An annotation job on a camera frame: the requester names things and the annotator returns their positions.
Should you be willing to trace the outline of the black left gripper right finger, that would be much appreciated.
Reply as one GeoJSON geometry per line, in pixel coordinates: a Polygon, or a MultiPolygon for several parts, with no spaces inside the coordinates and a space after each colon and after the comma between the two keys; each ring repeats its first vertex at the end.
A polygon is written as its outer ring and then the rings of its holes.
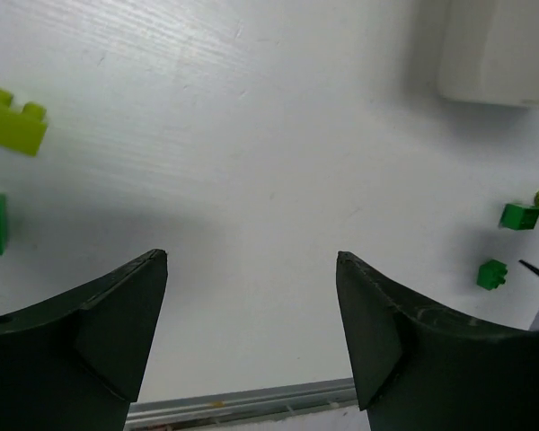
{"type": "Polygon", "coordinates": [[[336,287],[372,429],[539,430],[539,330],[451,309],[347,251],[336,287]]]}

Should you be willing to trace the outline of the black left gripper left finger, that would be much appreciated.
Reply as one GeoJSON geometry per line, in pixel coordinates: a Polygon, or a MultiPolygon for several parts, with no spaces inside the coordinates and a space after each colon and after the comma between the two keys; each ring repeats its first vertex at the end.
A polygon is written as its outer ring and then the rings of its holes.
{"type": "Polygon", "coordinates": [[[167,284],[154,249],[0,315],[0,430],[121,430],[144,378],[167,284]]]}

